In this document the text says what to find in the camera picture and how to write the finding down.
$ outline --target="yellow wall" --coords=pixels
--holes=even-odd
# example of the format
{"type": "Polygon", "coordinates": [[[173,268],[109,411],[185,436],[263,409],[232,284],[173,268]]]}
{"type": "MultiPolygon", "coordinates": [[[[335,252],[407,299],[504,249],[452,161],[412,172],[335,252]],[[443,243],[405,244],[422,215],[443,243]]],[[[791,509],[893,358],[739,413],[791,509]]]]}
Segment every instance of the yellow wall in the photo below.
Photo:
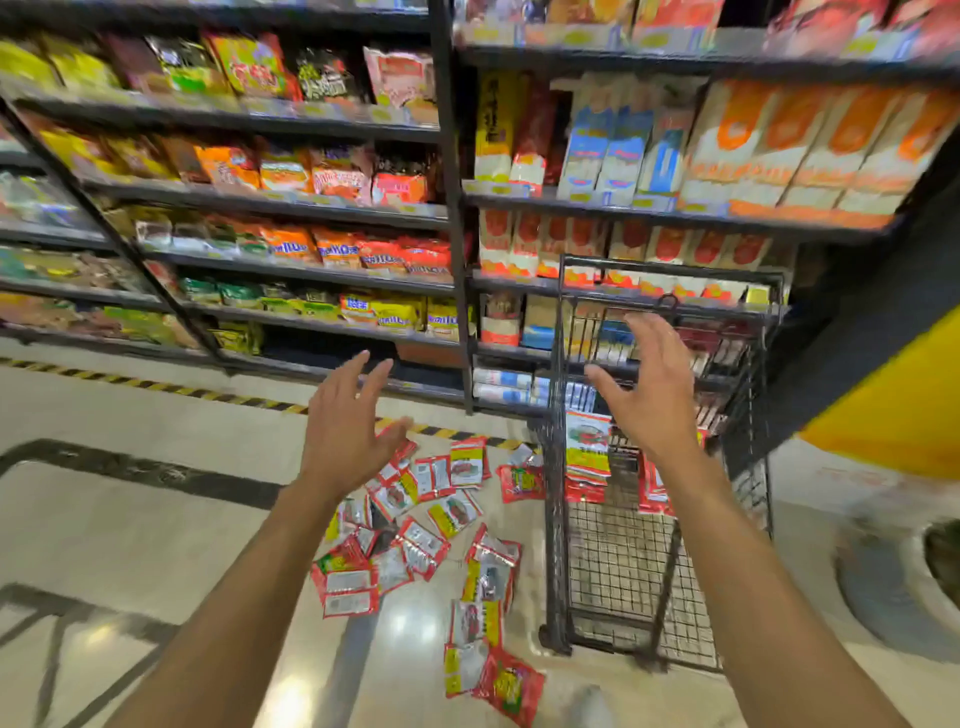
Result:
{"type": "Polygon", "coordinates": [[[837,401],[801,437],[861,462],[960,480],[960,308],[837,401]]]}

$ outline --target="shiny floor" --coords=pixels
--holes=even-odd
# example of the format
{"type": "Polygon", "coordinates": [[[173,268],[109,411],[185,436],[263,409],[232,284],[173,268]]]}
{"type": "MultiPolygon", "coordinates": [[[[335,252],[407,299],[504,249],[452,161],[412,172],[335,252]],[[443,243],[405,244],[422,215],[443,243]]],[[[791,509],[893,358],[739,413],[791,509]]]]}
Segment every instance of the shiny floor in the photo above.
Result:
{"type": "MultiPolygon", "coordinates": [[[[8,341],[0,342],[0,355],[274,400],[306,403],[311,392],[294,383],[8,341]]],[[[273,483],[288,481],[299,464],[303,416],[9,368],[0,368],[0,398],[0,453],[52,438],[273,483]]],[[[526,436],[518,421],[466,418],[455,409],[408,400],[383,400],[379,412],[498,437],[526,436]]],[[[449,448],[446,440],[413,437],[425,455],[449,448]]],[[[491,467],[507,454],[491,449],[491,467]]],[[[585,649],[572,658],[544,654],[536,638],[545,599],[541,504],[505,506],[492,481],[479,503],[495,535],[526,548],[505,643],[547,674],[535,725],[568,725],[572,697],[591,684],[602,686],[618,726],[742,725],[720,676],[682,668],[648,674],[626,657],[585,649]]],[[[413,515],[425,520],[422,508],[413,515]]],[[[0,475],[0,635],[39,614],[21,634],[0,643],[0,722],[5,728],[102,725],[156,656],[157,635],[190,616],[264,516],[246,505],[49,463],[23,462],[0,475]],[[5,602],[3,588],[11,584],[22,585],[27,595],[65,597],[58,609],[75,619],[5,602]],[[108,619],[114,613],[132,616],[127,622],[108,619]],[[141,622],[153,627],[116,626],[141,622]],[[45,668],[55,651],[53,681],[45,668]],[[124,675],[129,679],[121,681],[122,690],[111,691],[124,675]]],[[[781,551],[798,580],[913,724],[953,724],[960,710],[956,666],[887,650],[843,613],[829,573],[828,519],[816,509],[784,503],[778,525],[781,551]]],[[[372,619],[323,619],[313,584],[305,581],[257,726],[512,725],[478,700],[444,698],[449,605],[462,588],[471,536],[468,531],[454,541],[430,583],[392,593],[372,619]]]]}

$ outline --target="forearm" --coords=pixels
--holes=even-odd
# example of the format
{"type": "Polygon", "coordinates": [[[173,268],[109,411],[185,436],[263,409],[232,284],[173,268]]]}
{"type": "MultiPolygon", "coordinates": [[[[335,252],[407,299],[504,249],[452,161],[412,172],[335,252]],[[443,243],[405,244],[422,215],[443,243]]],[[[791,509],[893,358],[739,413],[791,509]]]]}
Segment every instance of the forearm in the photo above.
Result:
{"type": "Polygon", "coordinates": [[[751,728],[907,726],[793,583],[720,464],[691,451],[661,474],[751,728]]]}
{"type": "Polygon", "coordinates": [[[336,508],[291,485],[108,728],[253,725],[336,508]]]}

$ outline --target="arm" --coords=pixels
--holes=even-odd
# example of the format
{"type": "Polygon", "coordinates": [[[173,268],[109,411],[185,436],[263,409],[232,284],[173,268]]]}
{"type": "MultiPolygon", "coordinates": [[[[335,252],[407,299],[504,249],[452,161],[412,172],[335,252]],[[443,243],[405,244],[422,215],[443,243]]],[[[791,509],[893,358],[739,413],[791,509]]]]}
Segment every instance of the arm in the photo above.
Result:
{"type": "Polygon", "coordinates": [[[813,611],[770,541],[733,496],[720,463],[697,444],[693,375],[677,332],[631,315],[636,389],[587,367],[620,427],[660,470],[707,599],[713,634],[752,728],[909,728],[813,611]]]}
{"type": "Polygon", "coordinates": [[[410,424],[374,437],[393,362],[381,362],[357,397],[369,358],[358,354],[318,387],[297,479],[108,728],[253,725],[327,524],[341,499],[386,465],[410,424]]]}

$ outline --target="hand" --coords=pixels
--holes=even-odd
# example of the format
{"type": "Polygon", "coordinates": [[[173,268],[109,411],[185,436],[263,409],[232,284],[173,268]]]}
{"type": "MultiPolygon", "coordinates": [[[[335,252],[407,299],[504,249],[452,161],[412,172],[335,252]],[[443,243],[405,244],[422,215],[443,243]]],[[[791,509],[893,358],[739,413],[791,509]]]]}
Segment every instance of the hand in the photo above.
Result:
{"type": "Polygon", "coordinates": [[[310,398],[296,485],[334,504],[390,461],[413,424],[404,417],[379,437],[374,435],[376,401],[394,360],[381,361],[367,375],[357,396],[357,379],[369,359],[370,352],[358,353],[328,376],[310,398]]]}
{"type": "Polygon", "coordinates": [[[640,369],[636,389],[625,391],[595,364],[585,373],[607,401],[620,428],[662,468],[691,448],[699,450],[690,354],[676,330],[653,313],[628,314],[640,369]]]}

